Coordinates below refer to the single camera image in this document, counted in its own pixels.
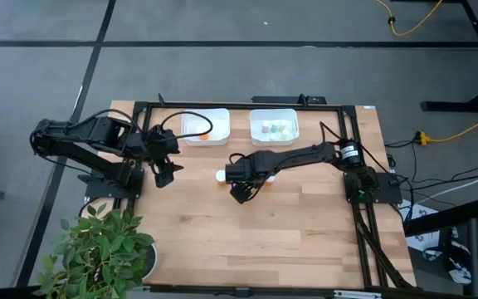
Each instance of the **plant pot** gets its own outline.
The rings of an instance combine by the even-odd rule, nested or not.
[[[158,265],[158,250],[154,244],[151,245],[149,251],[147,252],[147,256],[145,257],[145,262],[147,263],[148,272],[143,276],[143,280],[147,279],[156,269]]]

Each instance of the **wooden tabletop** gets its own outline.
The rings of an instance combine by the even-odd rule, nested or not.
[[[111,105],[129,115],[133,107],[133,101],[125,100]],[[356,110],[364,146],[387,168],[377,111],[370,106],[356,106]],[[151,125],[175,111],[153,109]],[[145,283],[362,288],[354,220],[344,195],[342,173],[336,168],[312,164],[283,170],[272,186],[264,187],[243,205],[229,194],[229,185],[218,185],[215,180],[216,171],[224,169],[232,153],[285,151],[318,144],[321,120],[339,133],[336,113],[298,111],[300,137],[294,144],[263,148],[251,142],[249,113],[230,110],[227,145],[190,147],[180,140],[181,154],[171,154],[170,158],[184,169],[174,173],[174,181],[167,187],[156,188],[148,165],[144,166],[144,188],[134,213],[144,216],[139,231],[151,234],[159,251],[159,266]],[[110,116],[123,119],[113,113]],[[179,135],[181,119],[173,117],[166,128]],[[346,123],[351,136],[351,124],[349,120]],[[326,137],[334,141],[333,136]],[[111,154],[101,155],[120,160]],[[366,162],[382,171],[369,157]],[[399,214],[386,204],[374,206],[383,251],[415,285]],[[377,285],[369,249],[368,262]]]

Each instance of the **wooden table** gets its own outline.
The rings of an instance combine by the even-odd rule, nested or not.
[[[133,101],[124,100],[111,105],[129,115],[133,107]],[[387,168],[377,111],[365,106],[356,106],[356,110],[364,146]],[[151,125],[175,111],[154,108]],[[243,205],[229,194],[229,185],[217,185],[215,173],[224,169],[230,154],[260,149],[251,143],[249,112],[230,110],[227,145],[189,147],[180,140],[181,154],[170,158],[185,169],[175,172],[174,182],[167,187],[158,189],[148,165],[144,166],[144,188],[134,213],[144,216],[139,231],[151,234],[159,251],[159,267],[145,283],[363,288],[352,211],[344,195],[342,173],[333,166],[312,164],[281,171],[272,186],[264,187]],[[123,119],[115,113],[110,116]],[[166,127],[179,135],[181,119],[173,117]],[[318,144],[320,120],[339,133],[334,112],[298,111],[298,119],[300,137],[293,145],[263,149],[284,151]],[[351,136],[349,120],[346,124]],[[333,136],[326,136],[334,141]],[[120,160],[112,154],[100,154]],[[369,157],[366,162],[377,166]],[[386,204],[376,204],[375,211],[383,251],[415,285],[399,214]],[[369,249],[368,262],[373,283],[378,285]]]

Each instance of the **white cable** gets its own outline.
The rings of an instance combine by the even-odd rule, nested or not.
[[[431,196],[429,196],[428,198],[423,199],[423,200],[420,200],[420,201],[417,202],[417,203],[423,203],[423,202],[426,202],[426,201],[429,200],[429,199],[434,199],[434,198],[437,197],[437,196],[440,196],[440,195],[443,195],[443,194],[446,194],[446,193],[450,193],[451,191],[455,191],[455,190],[458,190],[458,189],[462,189],[462,188],[464,188],[464,187],[468,187],[468,186],[471,186],[471,185],[477,184],[477,183],[478,183],[478,179],[476,179],[476,180],[474,180],[473,182],[470,182],[470,183],[468,183],[468,184],[463,184],[463,185],[461,185],[461,186],[458,186],[458,187],[455,187],[455,188],[451,188],[451,189],[448,189],[448,190],[446,190],[446,191],[442,191],[442,192],[440,192],[440,193],[431,195]]]

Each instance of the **potted plant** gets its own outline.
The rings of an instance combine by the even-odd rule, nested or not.
[[[137,233],[142,217],[131,210],[97,210],[88,206],[88,218],[78,218],[75,227],[61,220],[65,232],[55,239],[54,254],[42,258],[46,269],[37,274],[41,284],[35,295],[47,298],[125,298],[126,291],[141,286],[157,263],[154,240]],[[55,270],[61,256],[62,269]]]

